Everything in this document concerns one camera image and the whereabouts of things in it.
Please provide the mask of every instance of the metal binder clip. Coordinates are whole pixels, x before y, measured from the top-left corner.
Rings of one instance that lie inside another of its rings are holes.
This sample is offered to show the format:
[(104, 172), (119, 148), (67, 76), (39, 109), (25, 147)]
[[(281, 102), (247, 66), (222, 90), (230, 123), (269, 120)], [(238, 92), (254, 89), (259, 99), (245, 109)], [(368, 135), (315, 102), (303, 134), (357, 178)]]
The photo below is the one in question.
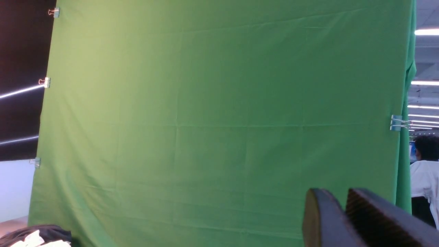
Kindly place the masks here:
[(46, 78), (44, 78), (44, 80), (39, 79), (38, 84), (44, 85), (45, 88), (49, 88), (50, 87), (50, 77), (46, 77)]
[(401, 131), (401, 128), (408, 129), (412, 122), (403, 120), (403, 116), (401, 115), (392, 115), (392, 119), (390, 120), (390, 130), (391, 131)]
[(41, 164), (41, 158), (35, 158), (33, 160), (29, 160), (29, 163), (35, 165), (35, 168), (39, 168)]
[(47, 13), (49, 15), (53, 15), (54, 18), (58, 18), (59, 17), (59, 7), (56, 7), (54, 9), (49, 9), (49, 11), (47, 11)]

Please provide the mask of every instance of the monitor screen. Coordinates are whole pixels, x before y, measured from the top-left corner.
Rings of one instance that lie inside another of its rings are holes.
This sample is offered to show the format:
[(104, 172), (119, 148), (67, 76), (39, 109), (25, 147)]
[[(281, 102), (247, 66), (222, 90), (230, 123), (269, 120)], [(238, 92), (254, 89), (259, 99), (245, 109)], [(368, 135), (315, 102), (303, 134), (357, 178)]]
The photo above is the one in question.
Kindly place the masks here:
[(414, 148), (414, 142), (409, 144), (410, 164), (416, 162), (416, 149)]

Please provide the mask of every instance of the green curtain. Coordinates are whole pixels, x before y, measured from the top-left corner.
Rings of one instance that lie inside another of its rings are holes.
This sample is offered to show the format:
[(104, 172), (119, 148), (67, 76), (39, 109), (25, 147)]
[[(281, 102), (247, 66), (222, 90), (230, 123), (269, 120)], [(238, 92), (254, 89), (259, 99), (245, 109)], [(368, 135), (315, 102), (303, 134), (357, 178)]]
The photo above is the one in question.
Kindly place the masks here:
[[(406, 62), (406, 79), (404, 84), (403, 95), (403, 120), (408, 120), (407, 108), (407, 92), (410, 88), (411, 81), (416, 75), (416, 66), (414, 63), (414, 49), (415, 49), (415, 30), (416, 30), (416, 1), (412, 1), (412, 15), (411, 23), (408, 28), (408, 49)], [(399, 163), (398, 163), (398, 178), (396, 186), (396, 205), (411, 213), (411, 194), (410, 194), (410, 153), (409, 153), (409, 131), (401, 131), (401, 138), (399, 142)]]
[(389, 122), (414, 1), (57, 5), (30, 225), (81, 246), (283, 247), (303, 245), (310, 187), (407, 207)]

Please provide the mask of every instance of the ceiling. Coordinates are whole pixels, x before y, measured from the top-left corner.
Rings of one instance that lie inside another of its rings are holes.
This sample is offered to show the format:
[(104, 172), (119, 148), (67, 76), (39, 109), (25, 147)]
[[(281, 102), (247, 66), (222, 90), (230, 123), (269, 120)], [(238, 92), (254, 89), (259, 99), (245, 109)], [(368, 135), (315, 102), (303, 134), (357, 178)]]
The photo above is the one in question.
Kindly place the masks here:
[[(439, 28), (439, 0), (417, 0), (417, 29), (431, 28)], [(417, 74), (414, 80), (439, 82), (439, 36), (416, 36), (415, 62)], [(409, 90), (409, 105), (439, 106), (439, 86), (412, 85)], [(439, 110), (436, 109), (409, 108), (409, 113), (439, 116)], [(439, 118), (410, 119), (439, 123)], [(439, 127), (439, 124), (431, 123), (414, 124)], [(420, 131), (414, 128), (412, 130), (412, 133)]]
[[(56, 0), (0, 1), (0, 95), (44, 78)], [(38, 135), (44, 90), (0, 101), (0, 142)], [(0, 161), (35, 158), (37, 140), (2, 145)]]

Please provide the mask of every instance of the white cloth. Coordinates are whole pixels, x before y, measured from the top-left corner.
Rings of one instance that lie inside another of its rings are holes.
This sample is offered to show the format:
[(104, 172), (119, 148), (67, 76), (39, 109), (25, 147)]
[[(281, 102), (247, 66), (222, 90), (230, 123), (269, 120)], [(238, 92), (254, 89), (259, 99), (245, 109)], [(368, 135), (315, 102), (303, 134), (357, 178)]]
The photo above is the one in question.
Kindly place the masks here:
[(44, 243), (44, 239), (40, 237), (40, 230), (26, 236), (24, 241), (18, 241), (11, 245), (11, 247), (38, 247)]
[(70, 243), (59, 240), (44, 244), (44, 239), (40, 236), (40, 230), (36, 230), (29, 234), (24, 241), (18, 241), (11, 247), (70, 247)]
[(423, 196), (439, 230), (439, 162), (416, 161), (410, 165), (411, 197)]

